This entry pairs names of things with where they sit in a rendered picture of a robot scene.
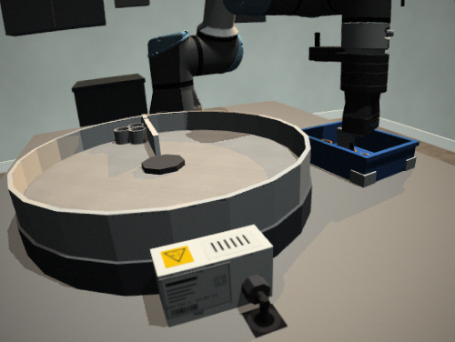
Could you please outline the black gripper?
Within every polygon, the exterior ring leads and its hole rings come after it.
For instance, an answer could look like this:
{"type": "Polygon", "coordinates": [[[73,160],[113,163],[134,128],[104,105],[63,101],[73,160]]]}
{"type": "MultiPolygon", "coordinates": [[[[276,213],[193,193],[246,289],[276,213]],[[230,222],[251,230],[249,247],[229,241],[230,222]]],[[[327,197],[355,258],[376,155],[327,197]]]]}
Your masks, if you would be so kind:
{"type": "Polygon", "coordinates": [[[341,47],[308,48],[308,60],[341,62],[340,90],[345,93],[342,127],[337,128],[337,146],[354,151],[355,136],[363,137],[379,126],[379,98],[387,92],[390,24],[341,24],[341,47]],[[355,135],[352,135],[355,134],[355,135]]]}

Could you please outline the blue plastic crate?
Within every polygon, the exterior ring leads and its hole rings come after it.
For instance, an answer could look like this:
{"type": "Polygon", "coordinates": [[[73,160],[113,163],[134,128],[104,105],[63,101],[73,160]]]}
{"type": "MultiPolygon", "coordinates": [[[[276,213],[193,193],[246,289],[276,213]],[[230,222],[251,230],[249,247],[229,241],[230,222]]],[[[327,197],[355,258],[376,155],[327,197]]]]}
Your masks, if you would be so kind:
{"type": "Polygon", "coordinates": [[[375,129],[362,138],[355,136],[355,152],[337,146],[338,127],[342,121],[301,129],[310,142],[312,165],[361,187],[415,167],[415,148],[420,141],[375,129]]]}

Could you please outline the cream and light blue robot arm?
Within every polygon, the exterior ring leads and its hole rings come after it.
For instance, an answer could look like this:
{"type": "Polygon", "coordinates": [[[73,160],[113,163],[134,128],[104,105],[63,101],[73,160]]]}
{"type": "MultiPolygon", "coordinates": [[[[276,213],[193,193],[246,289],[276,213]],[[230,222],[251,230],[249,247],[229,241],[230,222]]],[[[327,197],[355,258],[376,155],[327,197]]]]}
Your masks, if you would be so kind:
{"type": "Polygon", "coordinates": [[[342,15],[342,24],[390,23],[391,0],[206,0],[196,35],[183,31],[148,41],[150,115],[202,111],[193,76],[224,74],[241,63],[244,47],[235,15],[342,15]]]}

